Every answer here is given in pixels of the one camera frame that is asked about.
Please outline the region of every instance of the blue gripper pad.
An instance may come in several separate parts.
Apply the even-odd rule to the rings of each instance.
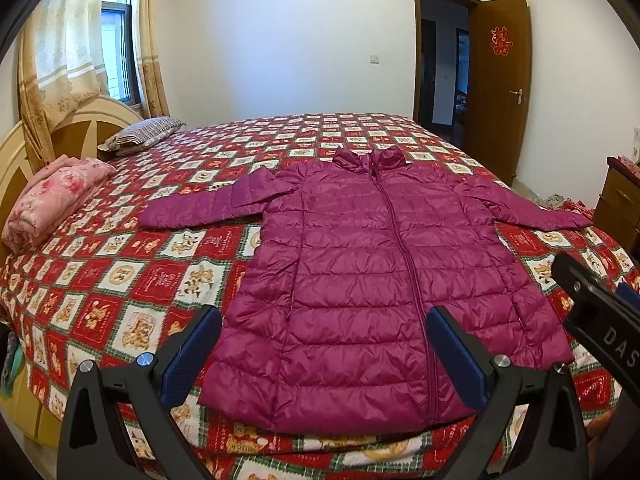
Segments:
[[[181,406],[220,337],[222,314],[216,308],[207,312],[162,375],[161,404],[168,410]]]
[[[616,294],[630,304],[634,309],[640,312],[640,296],[626,282],[622,282],[616,289]]]
[[[485,376],[475,359],[437,309],[427,313],[425,325],[427,338],[460,399],[470,410],[482,412],[489,398]]]

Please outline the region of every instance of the drawer handle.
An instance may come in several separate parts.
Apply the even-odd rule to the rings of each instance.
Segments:
[[[617,191],[617,192],[618,192],[618,194],[619,194],[622,198],[624,198],[627,202],[629,202],[629,203],[631,203],[631,204],[634,202],[633,200],[631,200],[631,199],[629,198],[629,196],[628,196],[627,194],[623,193],[621,190],[617,189],[616,191]]]

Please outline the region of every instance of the jacket collar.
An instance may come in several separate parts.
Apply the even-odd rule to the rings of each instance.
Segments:
[[[355,153],[338,148],[334,155],[334,163],[353,173],[369,173],[373,168],[378,171],[394,170],[406,164],[404,154],[397,146],[386,150],[372,150],[366,155],[357,156]]]

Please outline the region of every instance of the red paper decoration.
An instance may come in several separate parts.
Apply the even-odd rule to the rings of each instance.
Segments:
[[[491,38],[491,47],[496,56],[508,56],[509,49],[513,46],[513,41],[509,41],[509,31],[507,27],[496,27],[491,31],[494,35]]]

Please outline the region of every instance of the wooden nightstand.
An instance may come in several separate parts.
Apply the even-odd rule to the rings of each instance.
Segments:
[[[609,173],[593,224],[609,234],[627,253],[637,257],[640,248],[640,179],[616,158],[609,157],[607,163]]]

